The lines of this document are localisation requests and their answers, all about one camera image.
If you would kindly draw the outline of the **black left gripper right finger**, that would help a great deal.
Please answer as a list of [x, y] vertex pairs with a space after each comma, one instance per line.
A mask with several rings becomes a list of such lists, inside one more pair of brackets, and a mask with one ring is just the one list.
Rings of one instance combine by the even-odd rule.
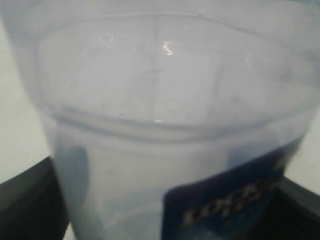
[[284, 177], [271, 204], [273, 240], [318, 240], [320, 195]]

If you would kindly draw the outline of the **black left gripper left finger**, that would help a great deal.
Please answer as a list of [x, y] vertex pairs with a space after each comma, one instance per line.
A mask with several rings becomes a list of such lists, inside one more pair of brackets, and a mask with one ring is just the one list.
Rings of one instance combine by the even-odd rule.
[[2, 240], [62, 240], [69, 223], [50, 157], [1, 183]]

